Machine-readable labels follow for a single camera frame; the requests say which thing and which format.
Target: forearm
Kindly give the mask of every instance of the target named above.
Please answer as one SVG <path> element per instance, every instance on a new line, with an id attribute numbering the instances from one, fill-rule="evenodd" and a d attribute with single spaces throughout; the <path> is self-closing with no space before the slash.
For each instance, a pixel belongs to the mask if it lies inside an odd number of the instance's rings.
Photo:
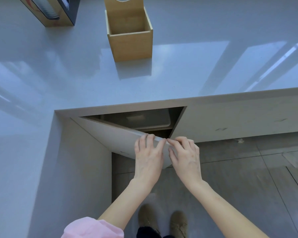
<path id="1" fill-rule="evenodd" d="M 132 179 L 121 195 L 99 217 L 99 220 L 105 220 L 124 230 L 131 216 L 149 193 L 150 189 Z"/>
<path id="2" fill-rule="evenodd" d="M 268 238 L 258 227 L 219 196 L 206 182 L 190 188 L 226 238 Z"/>

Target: open wooden box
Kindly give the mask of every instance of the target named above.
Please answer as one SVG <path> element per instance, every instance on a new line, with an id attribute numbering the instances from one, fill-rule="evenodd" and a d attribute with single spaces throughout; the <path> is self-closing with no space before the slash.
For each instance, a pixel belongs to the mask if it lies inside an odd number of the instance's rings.
<path id="1" fill-rule="evenodd" d="M 107 36 L 115 62 L 152 57 L 153 29 L 144 0 L 104 0 Z"/>

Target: person's left arm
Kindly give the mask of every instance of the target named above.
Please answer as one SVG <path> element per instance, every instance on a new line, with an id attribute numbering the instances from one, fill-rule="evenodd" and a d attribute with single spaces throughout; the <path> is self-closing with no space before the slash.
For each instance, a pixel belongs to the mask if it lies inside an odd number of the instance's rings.
<path id="1" fill-rule="evenodd" d="M 153 146 L 154 137 L 154 135 L 143 135 L 136 140 L 135 176 L 98 220 L 105 220 L 123 230 L 136 209 L 150 193 L 161 174 L 163 166 L 162 149 L 166 143 L 166 139 L 163 139 L 155 148 Z"/>

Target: hand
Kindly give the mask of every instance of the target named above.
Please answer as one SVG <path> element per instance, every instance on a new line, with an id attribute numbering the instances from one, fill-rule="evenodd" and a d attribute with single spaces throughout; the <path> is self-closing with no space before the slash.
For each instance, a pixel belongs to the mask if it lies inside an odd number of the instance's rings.
<path id="1" fill-rule="evenodd" d="M 134 180 L 147 186 L 150 190 L 158 181 L 163 166 L 162 149 L 166 139 L 160 140 L 157 147 L 153 146 L 155 135 L 143 135 L 135 142 L 136 167 Z"/>
<path id="2" fill-rule="evenodd" d="M 168 142 L 174 146 L 178 152 L 177 157 L 173 149 L 169 148 L 169 157 L 175 172 L 187 189 L 191 191 L 193 186 L 203 183 L 199 147 L 194 144 L 193 140 L 187 139 L 186 137 L 176 137 L 175 140 L 168 139 Z"/>

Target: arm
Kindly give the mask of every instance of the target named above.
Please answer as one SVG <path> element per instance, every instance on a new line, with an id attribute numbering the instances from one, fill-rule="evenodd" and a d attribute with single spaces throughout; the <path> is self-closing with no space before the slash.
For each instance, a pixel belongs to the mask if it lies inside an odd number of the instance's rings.
<path id="1" fill-rule="evenodd" d="M 143 135 L 136 140 L 135 176 L 121 195 L 99 217 L 99 220 L 105 220 L 123 230 L 158 181 L 163 166 L 162 149 L 166 139 L 159 141 L 155 148 L 154 137 L 154 135 Z"/>
<path id="2" fill-rule="evenodd" d="M 258 227 L 219 196 L 201 177 L 199 148 L 186 137 L 168 139 L 178 152 L 170 148 L 169 156 L 180 180 L 203 205 L 226 238 L 268 238 Z"/>

